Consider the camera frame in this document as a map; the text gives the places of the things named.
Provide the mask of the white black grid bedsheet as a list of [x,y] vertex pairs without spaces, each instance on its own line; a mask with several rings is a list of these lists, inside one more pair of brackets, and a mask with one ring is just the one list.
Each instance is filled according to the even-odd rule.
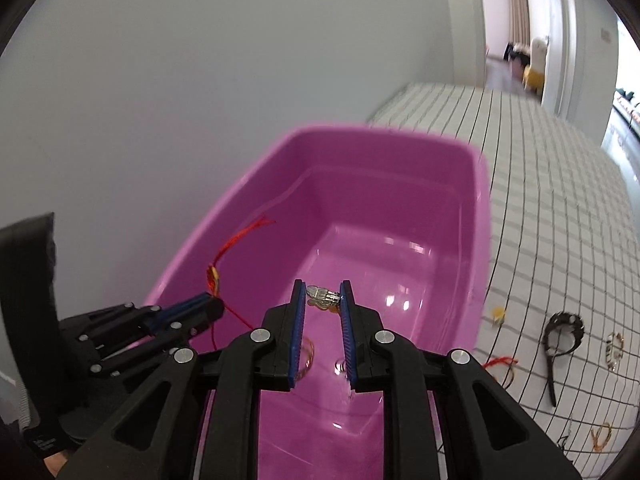
[[[620,170],[536,101],[497,90],[408,84],[371,122],[483,152],[491,238],[474,356],[584,478],[601,477],[639,417],[639,243]],[[501,325],[494,307],[506,308]],[[541,338],[562,311],[585,336],[554,363],[552,408]]]

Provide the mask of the silver jewelry piece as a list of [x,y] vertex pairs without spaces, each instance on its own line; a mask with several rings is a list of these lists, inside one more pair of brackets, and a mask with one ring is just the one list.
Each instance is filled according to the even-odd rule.
[[338,312],[340,310],[341,295],[317,285],[306,287],[307,304],[321,311]]

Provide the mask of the white door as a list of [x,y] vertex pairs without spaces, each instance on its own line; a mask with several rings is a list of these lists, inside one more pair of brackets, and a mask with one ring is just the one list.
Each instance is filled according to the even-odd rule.
[[575,0],[549,0],[546,83],[542,106],[559,118],[568,119],[577,55]]

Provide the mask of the pink plastic tub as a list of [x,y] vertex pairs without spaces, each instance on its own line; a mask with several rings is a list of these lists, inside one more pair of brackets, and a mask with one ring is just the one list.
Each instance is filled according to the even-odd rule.
[[[206,289],[214,264],[228,311],[198,352],[223,347],[285,304],[296,280],[337,290],[435,353],[474,347],[487,289],[488,165],[429,132],[315,126],[273,148],[209,211],[149,293],[168,307]],[[263,479],[382,477],[383,404],[354,393],[340,318],[308,308],[306,376],[260,397]]]

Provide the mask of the black wrist watch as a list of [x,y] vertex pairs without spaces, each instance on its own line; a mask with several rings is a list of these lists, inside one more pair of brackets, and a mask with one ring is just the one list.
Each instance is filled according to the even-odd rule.
[[558,406],[558,396],[555,391],[554,363],[563,356],[569,356],[582,344],[585,336],[585,325],[576,313],[566,311],[551,315],[544,331],[541,344],[547,365],[547,389],[552,408]]

